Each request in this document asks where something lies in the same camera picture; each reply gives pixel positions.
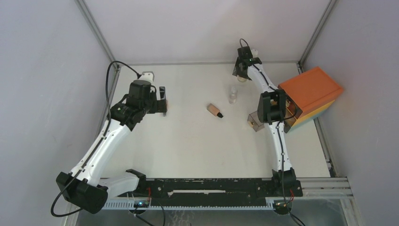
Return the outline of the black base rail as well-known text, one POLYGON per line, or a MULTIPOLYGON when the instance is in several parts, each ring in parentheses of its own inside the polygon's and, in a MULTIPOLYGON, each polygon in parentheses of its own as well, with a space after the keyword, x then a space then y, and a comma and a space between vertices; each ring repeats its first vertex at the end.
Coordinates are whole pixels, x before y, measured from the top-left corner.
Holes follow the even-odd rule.
POLYGON ((303 190, 300 181, 281 186, 268 178, 155 178, 126 194, 163 207, 260 207, 267 198, 302 197, 303 190))

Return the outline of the clear small bottle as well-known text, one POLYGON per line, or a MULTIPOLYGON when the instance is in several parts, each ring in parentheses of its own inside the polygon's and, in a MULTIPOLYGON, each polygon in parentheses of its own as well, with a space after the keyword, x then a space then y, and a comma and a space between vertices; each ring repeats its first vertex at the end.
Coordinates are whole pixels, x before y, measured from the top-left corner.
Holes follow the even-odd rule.
POLYGON ((235 86, 231 86, 229 89, 229 103, 235 104, 237 101, 238 90, 235 86))

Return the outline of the beige foundation tube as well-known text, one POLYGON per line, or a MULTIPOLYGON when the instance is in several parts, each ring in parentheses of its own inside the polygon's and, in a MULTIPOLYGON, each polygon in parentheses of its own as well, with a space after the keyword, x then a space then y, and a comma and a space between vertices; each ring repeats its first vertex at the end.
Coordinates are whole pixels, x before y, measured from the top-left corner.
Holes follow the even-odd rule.
POLYGON ((207 106, 207 110, 213 114, 214 116, 218 117, 218 118, 223 118, 223 114, 220 112, 220 110, 214 106, 213 104, 209 104, 207 106))

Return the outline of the orange clear drawer organizer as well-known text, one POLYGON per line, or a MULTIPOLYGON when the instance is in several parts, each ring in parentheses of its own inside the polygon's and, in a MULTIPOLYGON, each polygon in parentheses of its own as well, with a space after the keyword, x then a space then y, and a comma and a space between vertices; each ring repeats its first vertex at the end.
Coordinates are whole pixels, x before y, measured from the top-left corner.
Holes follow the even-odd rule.
POLYGON ((287 95, 286 133, 319 116, 343 93, 343 88, 320 67, 301 73, 277 87, 287 95))

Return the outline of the round beige powder jar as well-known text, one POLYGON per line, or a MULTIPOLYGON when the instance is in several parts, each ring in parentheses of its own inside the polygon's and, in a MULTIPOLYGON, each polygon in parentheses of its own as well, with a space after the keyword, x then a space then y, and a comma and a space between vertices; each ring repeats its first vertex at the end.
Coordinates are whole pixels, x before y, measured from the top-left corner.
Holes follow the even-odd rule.
POLYGON ((247 81, 246 78, 242 78, 242 77, 240 77, 240 76, 237 76, 237 80, 238 80, 239 82, 246 82, 246 81, 247 81))

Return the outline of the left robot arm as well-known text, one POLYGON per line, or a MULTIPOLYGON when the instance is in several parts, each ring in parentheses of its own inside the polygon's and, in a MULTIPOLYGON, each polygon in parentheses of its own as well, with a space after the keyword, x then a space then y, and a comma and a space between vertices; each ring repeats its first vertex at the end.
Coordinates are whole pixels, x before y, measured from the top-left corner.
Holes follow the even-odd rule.
POLYGON ((245 82, 239 103, 228 104, 228 88, 237 84, 229 68, 153 65, 122 73, 98 137, 80 162, 56 179, 61 196, 96 214, 118 195, 144 195, 147 183, 128 167, 151 178, 260 175, 254 163, 264 135, 244 121, 255 107, 256 87, 245 82))

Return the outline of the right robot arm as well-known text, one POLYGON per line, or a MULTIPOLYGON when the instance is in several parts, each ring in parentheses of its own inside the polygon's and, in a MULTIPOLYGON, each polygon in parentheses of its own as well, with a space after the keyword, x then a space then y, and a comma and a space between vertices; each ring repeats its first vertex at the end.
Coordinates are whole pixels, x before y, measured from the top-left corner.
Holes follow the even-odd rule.
POLYGON ((287 95, 271 82, 262 64, 250 66, 247 74, 260 92, 257 117, 269 129, 273 140, 276 160, 272 167, 272 191, 286 198, 296 181, 284 136, 287 95))

